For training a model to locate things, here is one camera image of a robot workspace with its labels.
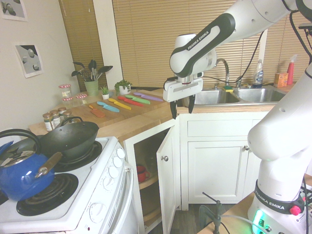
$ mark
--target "cabinet knob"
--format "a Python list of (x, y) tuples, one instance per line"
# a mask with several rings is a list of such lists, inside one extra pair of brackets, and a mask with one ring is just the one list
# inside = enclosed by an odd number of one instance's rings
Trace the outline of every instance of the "cabinet knob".
[(161, 160), (165, 160), (165, 162), (167, 162), (169, 160), (168, 156), (161, 156)]

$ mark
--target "green light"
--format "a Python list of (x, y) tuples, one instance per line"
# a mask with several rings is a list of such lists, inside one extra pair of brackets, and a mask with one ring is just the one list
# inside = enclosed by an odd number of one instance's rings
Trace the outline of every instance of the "green light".
[[(256, 225), (259, 225), (260, 219), (263, 217), (263, 212), (261, 210), (257, 210), (257, 212), (255, 213), (254, 219), (253, 219), (253, 223)], [(259, 228), (257, 228), (255, 225), (253, 225), (253, 233), (255, 234), (259, 234), (261, 232), (261, 230)]]

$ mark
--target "framed picture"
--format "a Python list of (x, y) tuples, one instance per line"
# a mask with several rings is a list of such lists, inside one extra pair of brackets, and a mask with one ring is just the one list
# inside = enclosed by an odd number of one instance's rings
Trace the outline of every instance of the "framed picture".
[(0, 0), (1, 15), (7, 20), (27, 21), (23, 0)]
[(15, 45), (15, 51), (19, 57), (21, 67), (26, 78), (33, 77), (44, 72), (42, 60), (35, 45)]

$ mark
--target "red emergency button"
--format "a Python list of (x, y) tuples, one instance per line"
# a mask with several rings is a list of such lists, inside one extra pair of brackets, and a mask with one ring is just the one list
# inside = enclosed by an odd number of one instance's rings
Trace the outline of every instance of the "red emergency button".
[(289, 211), (292, 213), (292, 215), (298, 215), (298, 214), (300, 214), (301, 209), (297, 206), (293, 206), (293, 207), (291, 207), (291, 209)]

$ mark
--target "red toy knife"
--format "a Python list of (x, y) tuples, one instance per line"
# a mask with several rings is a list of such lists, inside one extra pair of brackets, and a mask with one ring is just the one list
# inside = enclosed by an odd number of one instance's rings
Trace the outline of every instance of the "red toy knife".
[(132, 101), (132, 100), (127, 99), (127, 98), (125, 98), (125, 97), (123, 97), (123, 96), (118, 96), (117, 98), (118, 98), (119, 100), (123, 100), (124, 102), (127, 102), (127, 103), (132, 104), (132, 105), (143, 106), (143, 104), (141, 104), (141, 103), (139, 103), (139, 102), (136, 102), (136, 101)]

